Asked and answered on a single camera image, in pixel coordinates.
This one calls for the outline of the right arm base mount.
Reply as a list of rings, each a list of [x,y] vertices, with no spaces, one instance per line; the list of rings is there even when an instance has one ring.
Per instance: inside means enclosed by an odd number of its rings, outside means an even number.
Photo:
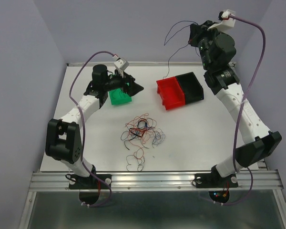
[[[212,173],[197,173],[192,180],[192,185],[196,188],[236,188],[238,182],[235,174],[221,177]]]

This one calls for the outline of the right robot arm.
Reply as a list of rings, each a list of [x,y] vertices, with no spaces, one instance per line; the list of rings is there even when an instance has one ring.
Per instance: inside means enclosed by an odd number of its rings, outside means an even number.
[[[259,118],[239,78],[229,63],[236,54],[234,39],[221,31],[220,24],[206,21],[190,25],[189,45],[199,50],[204,78],[213,94],[235,121],[235,139],[240,134],[244,145],[233,147],[232,156],[215,165],[210,182],[221,186],[227,176],[270,156],[281,142],[281,134],[271,131]]]

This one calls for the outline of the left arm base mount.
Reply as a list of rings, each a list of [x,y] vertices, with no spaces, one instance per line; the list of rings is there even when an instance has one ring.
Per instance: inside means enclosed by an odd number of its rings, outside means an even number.
[[[99,182],[94,177],[80,177],[75,174],[66,174],[65,178],[69,181],[69,189],[71,190],[88,190],[98,189],[100,183],[100,189],[109,189],[104,183]]]

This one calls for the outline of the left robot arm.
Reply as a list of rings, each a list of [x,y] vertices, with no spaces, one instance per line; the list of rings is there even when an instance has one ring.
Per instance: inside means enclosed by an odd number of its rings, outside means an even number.
[[[92,68],[92,80],[75,107],[59,119],[48,122],[45,153],[65,164],[86,188],[96,184],[93,165],[83,157],[85,122],[101,109],[108,98],[108,92],[120,89],[132,97],[144,90],[135,78],[122,70],[109,74],[104,64]]]

